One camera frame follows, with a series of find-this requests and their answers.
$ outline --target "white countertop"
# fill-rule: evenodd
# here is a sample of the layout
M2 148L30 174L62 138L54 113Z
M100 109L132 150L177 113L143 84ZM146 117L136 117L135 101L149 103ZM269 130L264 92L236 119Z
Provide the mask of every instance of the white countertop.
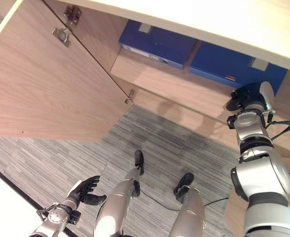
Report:
M290 69L290 0L62 0L215 43Z

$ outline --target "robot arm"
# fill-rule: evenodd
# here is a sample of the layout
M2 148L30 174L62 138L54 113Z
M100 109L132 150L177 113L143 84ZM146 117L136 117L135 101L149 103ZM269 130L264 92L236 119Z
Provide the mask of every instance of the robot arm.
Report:
M244 86L232 93L226 108L240 110L227 119L236 129L241 151L239 164L231 170L236 193L249 202L246 237L290 237L290 175L273 147L265 126L275 111L273 90L268 82Z
M38 211L43 223L30 237L56 237L68 223L76 225L81 216L81 213L77 211L80 202L100 205L106 199L106 195L89 194L96 187L99 178L100 176L94 176L77 183L62 203L54 203L49 208Z

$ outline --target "open cabinet door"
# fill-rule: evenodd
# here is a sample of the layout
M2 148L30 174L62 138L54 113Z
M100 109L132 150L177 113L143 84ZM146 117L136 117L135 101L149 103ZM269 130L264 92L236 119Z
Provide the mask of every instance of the open cabinet door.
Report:
M98 141L127 96L41 0L25 0L0 33L0 135Z

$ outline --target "gray carpet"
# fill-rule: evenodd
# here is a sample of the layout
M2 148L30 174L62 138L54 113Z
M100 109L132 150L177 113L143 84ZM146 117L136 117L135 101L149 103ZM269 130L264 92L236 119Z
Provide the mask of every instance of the gray carpet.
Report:
M172 190L186 172L204 203L228 197L230 169L238 153L140 107L132 107L99 142L0 137L0 171L42 206L61 202L78 179L101 174L96 194L108 194L133 168L141 149L145 174L141 189L169 208L179 209ZM231 237L222 215L227 200L206 207L205 237ZM92 236L98 206L81 204L80 222L68 226L79 237ZM141 194L130 202L124 232L134 237L167 237L176 211Z

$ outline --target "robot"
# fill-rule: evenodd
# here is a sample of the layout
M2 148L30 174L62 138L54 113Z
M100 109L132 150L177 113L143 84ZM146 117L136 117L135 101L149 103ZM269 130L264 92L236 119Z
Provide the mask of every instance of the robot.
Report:
M272 121L274 93L268 82L252 83L231 94L229 111L238 111L227 119L230 129L237 132L240 147L239 163L231 170L236 193L249 202L244 224L245 237L290 237L290 175L273 147L273 140L290 130L290 121ZM288 127L270 138L266 129L273 124ZM30 237L55 237L65 226L76 224L80 202L98 205L103 203L96 218L94 237L127 237L123 226L131 198L140 194L139 177L144 173L144 157L135 152L132 169L109 194L89 194L96 187L99 176L81 182L62 204L40 211L47 218ZM199 191L190 186L192 174L184 175L173 193L182 203L181 210L169 237L201 237L205 228L205 210Z

